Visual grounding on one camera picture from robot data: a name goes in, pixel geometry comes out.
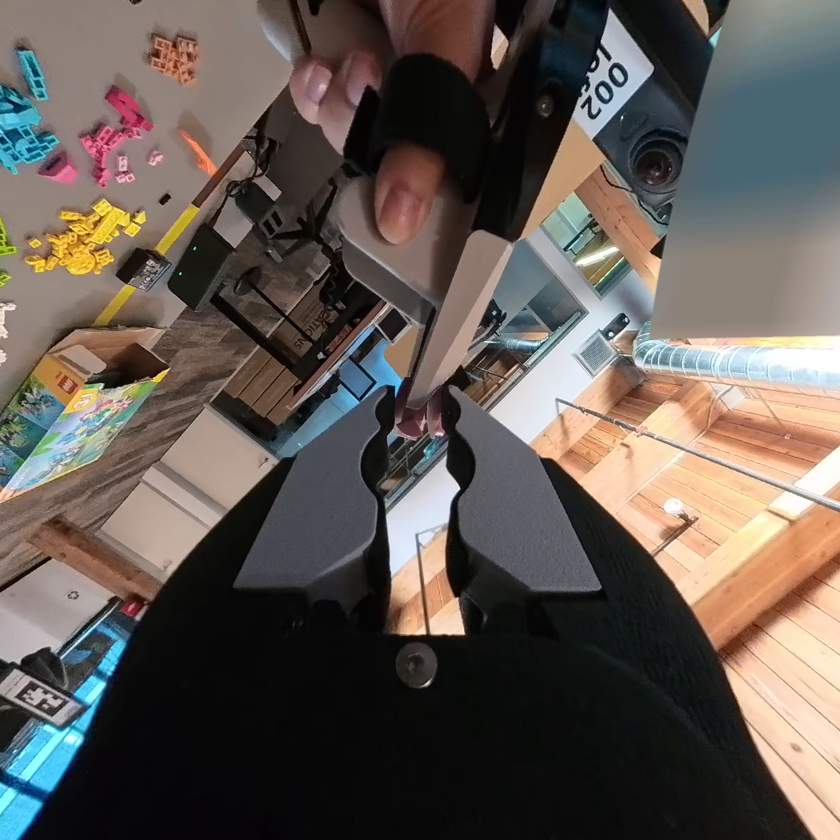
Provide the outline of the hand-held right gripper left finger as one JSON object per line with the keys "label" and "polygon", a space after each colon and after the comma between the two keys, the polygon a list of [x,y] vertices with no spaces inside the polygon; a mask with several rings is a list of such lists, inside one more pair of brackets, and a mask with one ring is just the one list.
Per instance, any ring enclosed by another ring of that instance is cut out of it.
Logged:
{"label": "hand-held right gripper left finger", "polygon": [[292,460],[234,588],[386,613],[391,569],[379,484],[396,392],[373,390]]}

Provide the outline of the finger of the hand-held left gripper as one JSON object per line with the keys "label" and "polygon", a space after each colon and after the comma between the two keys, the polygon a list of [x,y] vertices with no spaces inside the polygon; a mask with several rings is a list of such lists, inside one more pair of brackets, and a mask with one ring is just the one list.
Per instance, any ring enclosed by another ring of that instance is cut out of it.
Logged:
{"label": "finger of the hand-held left gripper", "polygon": [[408,408],[422,408],[463,362],[512,250],[511,241],[484,230],[467,238],[411,375]]}

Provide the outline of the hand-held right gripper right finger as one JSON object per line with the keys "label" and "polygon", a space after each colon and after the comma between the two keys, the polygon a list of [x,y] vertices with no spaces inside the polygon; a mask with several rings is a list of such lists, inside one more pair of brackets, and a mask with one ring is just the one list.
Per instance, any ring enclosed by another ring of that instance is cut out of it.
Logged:
{"label": "hand-held right gripper right finger", "polygon": [[602,585],[541,458],[458,389],[445,393],[446,466],[458,491],[448,525],[450,586],[482,615]]}

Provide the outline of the colourful lego set box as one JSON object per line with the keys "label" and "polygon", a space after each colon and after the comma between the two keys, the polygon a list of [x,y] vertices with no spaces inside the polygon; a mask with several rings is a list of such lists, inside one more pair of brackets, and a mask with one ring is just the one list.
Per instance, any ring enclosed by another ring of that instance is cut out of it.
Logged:
{"label": "colourful lego set box", "polygon": [[163,382],[166,328],[77,329],[41,358],[1,416],[1,502],[98,460]]}

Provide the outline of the pile of yellow lego pieces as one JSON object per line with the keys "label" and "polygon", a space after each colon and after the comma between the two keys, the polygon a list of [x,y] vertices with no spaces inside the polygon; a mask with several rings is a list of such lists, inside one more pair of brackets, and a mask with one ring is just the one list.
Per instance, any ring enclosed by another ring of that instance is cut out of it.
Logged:
{"label": "pile of yellow lego pieces", "polygon": [[125,208],[100,197],[86,209],[63,206],[52,227],[28,241],[24,263],[35,273],[64,270],[74,277],[100,275],[115,261],[112,247],[134,238],[147,221],[145,208]]}

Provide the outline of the pile of orange lego pieces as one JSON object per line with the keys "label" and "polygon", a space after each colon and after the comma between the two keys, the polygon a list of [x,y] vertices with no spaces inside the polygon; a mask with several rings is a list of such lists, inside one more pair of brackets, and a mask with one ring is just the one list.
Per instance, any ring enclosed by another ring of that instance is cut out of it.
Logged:
{"label": "pile of orange lego pieces", "polygon": [[188,87],[196,81],[200,49],[194,38],[176,36],[169,39],[152,33],[146,60],[163,76]]}

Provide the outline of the pile of pink lego pieces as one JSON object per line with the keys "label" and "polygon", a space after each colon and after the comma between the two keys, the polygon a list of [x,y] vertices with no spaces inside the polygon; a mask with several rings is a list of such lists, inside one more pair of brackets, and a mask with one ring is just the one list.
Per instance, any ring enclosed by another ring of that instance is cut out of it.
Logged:
{"label": "pile of pink lego pieces", "polygon": [[[119,124],[98,123],[94,128],[78,135],[82,149],[91,161],[91,179],[100,187],[107,187],[111,181],[131,183],[127,156],[122,147],[131,140],[141,140],[154,129],[153,123],[144,115],[139,103],[125,90],[112,85],[104,95],[106,103],[117,113]],[[37,174],[46,180],[73,183],[79,174],[76,163],[59,140],[48,142],[46,157],[40,162]]]}

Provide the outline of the pile of teal lego pieces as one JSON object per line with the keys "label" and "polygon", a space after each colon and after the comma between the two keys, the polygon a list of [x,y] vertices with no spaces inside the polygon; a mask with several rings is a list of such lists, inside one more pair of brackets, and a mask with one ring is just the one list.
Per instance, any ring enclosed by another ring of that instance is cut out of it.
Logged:
{"label": "pile of teal lego pieces", "polygon": [[39,127],[38,104],[49,101],[49,90],[36,53],[27,45],[16,45],[14,52],[27,91],[1,85],[1,166],[11,175],[24,165],[45,161],[59,143],[52,132]]}

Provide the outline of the person's left hand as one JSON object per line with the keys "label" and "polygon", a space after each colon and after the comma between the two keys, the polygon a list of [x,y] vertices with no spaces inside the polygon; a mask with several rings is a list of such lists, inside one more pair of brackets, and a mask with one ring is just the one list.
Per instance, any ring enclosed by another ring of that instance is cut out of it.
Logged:
{"label": "person's left hand", "polygon": [[[491,70],[495,3],[488,1],[360,2],[386,28],[396,56],[435,55],[474,82]],[[384,64],[372,49],[348,50],[341,59],[305,56],[289,79],[299,114],[320,127],[342,151],[366,88],[382,85]],[[374,186],[374,217],[380,235],[403,245],[423,227],[445,178],[445,160],[435,151],[398,143],[380,162]]]}

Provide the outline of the white cabinet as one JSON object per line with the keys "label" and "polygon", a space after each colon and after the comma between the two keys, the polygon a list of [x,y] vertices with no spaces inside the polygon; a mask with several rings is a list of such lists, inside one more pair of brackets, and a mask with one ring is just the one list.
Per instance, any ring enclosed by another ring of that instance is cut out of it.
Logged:
{"label": "white cabinet", "polygon": [[277,464],[241,426],[206,406],[143,473],[98,536],[164,581]]}

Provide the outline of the metal vent grille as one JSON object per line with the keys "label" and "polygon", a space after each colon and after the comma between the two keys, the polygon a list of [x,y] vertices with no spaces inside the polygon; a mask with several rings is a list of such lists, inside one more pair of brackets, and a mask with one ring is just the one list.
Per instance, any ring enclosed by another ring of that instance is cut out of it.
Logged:
{"label": "metal vent grille", "polygon": [[572,358],[590,378],[594,379],[618,362],[621,355],[602,332],[596,331],[572,353]]}

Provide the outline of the brown cardboard box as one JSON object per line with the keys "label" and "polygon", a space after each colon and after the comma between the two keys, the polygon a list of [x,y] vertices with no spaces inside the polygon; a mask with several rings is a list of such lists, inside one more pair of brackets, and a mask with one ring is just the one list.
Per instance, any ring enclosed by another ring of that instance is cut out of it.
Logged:
{"label": "brown cardboard box", "polygon": [[335,336],[351,318],[340,289],[326,283],[312,286],[269,336],[282,356],[283,364],[294,369],[325,357]]}

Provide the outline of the black floor stand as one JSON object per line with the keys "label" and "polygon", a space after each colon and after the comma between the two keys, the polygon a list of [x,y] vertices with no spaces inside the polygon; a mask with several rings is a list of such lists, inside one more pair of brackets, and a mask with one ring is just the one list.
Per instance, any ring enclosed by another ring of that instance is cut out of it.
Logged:
{"label": "black floor stand", "polygon": [[327,357],[333,339],[325,338],[343,312],[341,306],[335,308],[324,304],[318,288],[310,289],[299,300],[296,309],[289,311],[270,296],[262,269],[253,266],[235,279],[231,291],[240,298],[254,292],[277,315],[278,324],[269,336],[285,348],[289,356],[297,360]]}

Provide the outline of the thin metal rod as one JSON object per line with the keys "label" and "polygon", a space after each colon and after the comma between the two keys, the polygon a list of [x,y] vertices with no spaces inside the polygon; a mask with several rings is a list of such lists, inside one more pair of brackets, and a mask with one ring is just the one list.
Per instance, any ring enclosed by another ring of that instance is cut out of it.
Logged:
{"label": "thin metal rod", "polygon": [[607,422],[607,423],[612,424],[616,427],[620,427],[621,429],[627,431],[631,435],[634,435],[638,438],[648,438],[648,439],[653,440],[653,441],[655,441],[657,443],[660,443],[662,445],[666,445],[670,448],[676,449],[683,454],[692,455],[696,458],[706,460],[707,462],[709,462],[713,465],[719,466],[719,467],[724,468],[724,469],[728,469],[731,472],[734,472],[734,473],[736,473],[740,476],[750,478],[751,480],[754,480],[754,481],[759,481],[759,482],[763,483],[764,485],[767,485],[769,487],[773,487],[773,488],[781,491],[782,493],[787,493],[787,494],[792,495],[794,497],[797,497],[799,499],[803,499],[805,501],[808,501],[811,504],[818,505],[822,508],[825,508],[825,509],[837,512],[837,513],[839,512],[839,502],[838,502],[838,500],[832,499],[832,498],[830,498],[830,497],[828,497],[828,496],[826,496],[822,493],[816,493],[812,490],[808,490],[808,489],[804,488],[803,486],[801,486],[800,484],[792,484],[792,483],[787,482],[787,481],[774,479],[774,478],[772,478],[770,476],[766,476],[766,475],[764,475],[764,474],[762,474],[762,473],[760,473],[760,472],[758,472],[754,469],[732,463],[731,461],[726,460],[724,458],[720,458],[720,457],[717,457],[717,456],[714,456],[714,455],[710,455],[709,453],[707,453],[705,451],[702,451],[702,450],[699,450],[694,446],[688,446],[686,444],[681,444],[681,443],[679,443],[678,441],[676,441],[672,438],[665,437],[665,436],[660,435],[660,434],[652,433],[643,424],[634,425],[634,424],[622,421],[620,419],[614,418],[612,416],[603,414],[601,412],[598,412],[595,409],[585,407],[585,406],[579,405],[579,404],[574,403],[574,402],[569,402],[567,400],[564,400],[561,397],[555,397],[554,398],[554,403],[555,403],[555,407],[557,408],[556,413],[557,413],[558,416],[560,416],[560,414],[561,414],[559,406],[572,408],[575,411],[577,411],[579,413],[582,413],[584,415],[587,415],[589,417],[595,417],[599,421]]}

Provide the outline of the wooden beam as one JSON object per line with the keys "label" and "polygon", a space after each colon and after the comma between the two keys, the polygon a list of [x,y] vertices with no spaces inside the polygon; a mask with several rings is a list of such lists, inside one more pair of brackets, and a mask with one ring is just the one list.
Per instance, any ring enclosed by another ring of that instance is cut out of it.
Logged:
{"label": "wooden beam", "polygon": [[164,586],[157,573],[63,517],[39,524],[26,542],[124,601],[152,602]]}

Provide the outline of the black power adapter box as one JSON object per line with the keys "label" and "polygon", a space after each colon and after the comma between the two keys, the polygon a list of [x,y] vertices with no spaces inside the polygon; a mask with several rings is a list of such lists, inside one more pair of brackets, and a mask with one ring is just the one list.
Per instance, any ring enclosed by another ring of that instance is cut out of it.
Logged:
{"label": "black power adapter box", "polygon": [[236,252],[224,236],[212,226],[199,226],[184,253],[172,269],[168,290],[180,302],[199,312],[223,285],[226,268]]}

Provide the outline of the white recycling bin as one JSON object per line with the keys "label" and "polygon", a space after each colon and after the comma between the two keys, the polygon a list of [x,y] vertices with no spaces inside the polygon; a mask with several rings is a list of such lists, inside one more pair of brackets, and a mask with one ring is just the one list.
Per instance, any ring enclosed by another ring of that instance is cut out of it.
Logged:
{"label": "white recycling bin", "polygon": [[1,658],[18,662],[41,648],[54,653],[99,614],[113,594],[57,560],[1,592]]}

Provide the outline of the yellow tape strip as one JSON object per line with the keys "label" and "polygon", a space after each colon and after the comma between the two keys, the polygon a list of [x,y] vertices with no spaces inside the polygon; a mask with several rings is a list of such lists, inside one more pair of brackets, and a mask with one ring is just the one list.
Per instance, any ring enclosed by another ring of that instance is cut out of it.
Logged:
{"label": "yellow tape strip", "polygon": [[[179,237],[181,237],[186,229],[193,222],[193,219],[198,215],[200,206],[195,202],[187,205],[175,220],[173,225],[166,231],[163,237],[159,240],[157,246],[154,248],[154,254],[163,259],[169,249],[175,244]],[[93,328],[101,328],[110,324],[115,318],[120,309],[128,302],[131,297],[138,291],[146,291],[143,287],[136,287],[130,284],[124,284],[123,288],[118,291],[104,309],[102,309],[93,320],[91,326]]]}

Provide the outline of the orange brick separator tool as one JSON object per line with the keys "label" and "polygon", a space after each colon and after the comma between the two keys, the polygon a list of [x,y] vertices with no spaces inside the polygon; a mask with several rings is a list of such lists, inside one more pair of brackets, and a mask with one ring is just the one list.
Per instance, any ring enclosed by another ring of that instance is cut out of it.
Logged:
{"label": "orange brick separator tool", "polygon": [[178,133],[186,145],[192,150],[197,167],[208,176],[214,176],[217,173],[217,167],[209,155],[205,152],[201,144],[198,143],[192,135],[184,129],[178,129]]}

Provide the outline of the small black electronic device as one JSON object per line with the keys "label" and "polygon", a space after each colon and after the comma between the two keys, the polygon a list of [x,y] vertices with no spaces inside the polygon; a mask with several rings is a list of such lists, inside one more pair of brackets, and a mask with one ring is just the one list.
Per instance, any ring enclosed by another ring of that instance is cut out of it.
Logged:
{"label": "small black electronic device", "polygon": [[172,268],[170,260],[156,250],[135,248],[115,272],[124,286],[149,291]]}

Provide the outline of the black white printed marker tag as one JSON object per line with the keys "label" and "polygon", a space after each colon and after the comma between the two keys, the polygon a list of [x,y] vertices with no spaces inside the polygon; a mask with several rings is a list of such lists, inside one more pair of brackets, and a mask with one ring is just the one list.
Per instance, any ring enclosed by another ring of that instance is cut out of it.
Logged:
{"label": "black white printed marker tag", "polygon": [[3,708],[11,707],[55,729],[68,728],[88,711],[87,704],[18,665],[1,669],[1,701]]}

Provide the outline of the window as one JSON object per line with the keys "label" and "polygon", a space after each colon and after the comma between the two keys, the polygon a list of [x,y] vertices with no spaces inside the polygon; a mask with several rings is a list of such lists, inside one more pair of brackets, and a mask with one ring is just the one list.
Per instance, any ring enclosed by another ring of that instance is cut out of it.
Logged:
{"label": "window", "polygon": [[111,601],[58,651],[66,690],[88,705],[73,725],[55,729],[2,707],[1,838],[22,838],[85,741],[103,692],[137,621]]}

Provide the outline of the silver metal air duct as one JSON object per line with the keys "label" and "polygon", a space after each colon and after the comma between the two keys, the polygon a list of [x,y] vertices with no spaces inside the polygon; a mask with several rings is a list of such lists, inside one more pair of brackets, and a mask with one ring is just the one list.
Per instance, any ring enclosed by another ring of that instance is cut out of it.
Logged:
{"label": "silver metal air duct", "polygon": [[759,388],[806,396],[839,397],[838,350],[820,348],[677,344],[650,336],[646,322],[633,342],[633,362],[646,374]]}

